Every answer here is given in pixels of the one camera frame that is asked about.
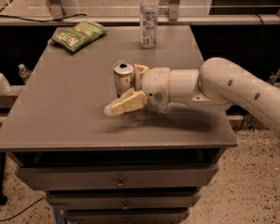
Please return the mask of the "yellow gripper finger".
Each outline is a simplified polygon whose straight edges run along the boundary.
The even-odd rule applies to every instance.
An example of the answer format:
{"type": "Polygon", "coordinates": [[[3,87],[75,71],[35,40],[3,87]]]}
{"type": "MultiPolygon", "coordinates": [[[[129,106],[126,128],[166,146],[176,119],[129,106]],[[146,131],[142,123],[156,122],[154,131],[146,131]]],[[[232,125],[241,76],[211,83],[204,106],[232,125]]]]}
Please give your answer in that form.
{"type": "Polygon", "coordinates": [[[143,91],[128,89],[120,98],[105,106],[104,112],[108,116],[117,116],[143,108],[147,104],[147,96],[143,91]]]}
{"type": "Polygon", "coordinates": [[[135,68],[135,89],[137,91],[141,90],[141,77],[142,75],[149,70],[148,66],[142,64],[136,64],[135,68]]]}

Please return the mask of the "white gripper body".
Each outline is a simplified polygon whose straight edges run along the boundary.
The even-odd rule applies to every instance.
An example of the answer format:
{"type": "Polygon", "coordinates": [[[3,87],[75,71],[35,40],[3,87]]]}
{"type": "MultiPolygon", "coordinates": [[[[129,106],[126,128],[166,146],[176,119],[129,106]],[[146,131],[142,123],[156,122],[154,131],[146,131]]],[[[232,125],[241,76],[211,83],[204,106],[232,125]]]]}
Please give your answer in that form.
{"type": "Polygon", "coordinates": [[[169,103],[168,67],[157,67],[145,72],[141,79],[141,89],[147,95],[151,105],[167,105],[169,103]]]}

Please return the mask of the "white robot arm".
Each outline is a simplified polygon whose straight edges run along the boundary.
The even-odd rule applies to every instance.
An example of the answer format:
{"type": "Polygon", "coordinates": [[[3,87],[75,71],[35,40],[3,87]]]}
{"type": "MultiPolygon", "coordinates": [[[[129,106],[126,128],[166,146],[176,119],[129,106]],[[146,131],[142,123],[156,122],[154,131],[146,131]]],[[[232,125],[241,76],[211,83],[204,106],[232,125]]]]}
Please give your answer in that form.
{"type": "Polygon", "coordinates": [[[145,105],[183,104],[198,111],[225,111],[237,104],[280,137],[280,89],[223,58],[198,69],[150,68],[121,61],[113,66],[118,98],[105,107],[116,116],[145,105]]]}

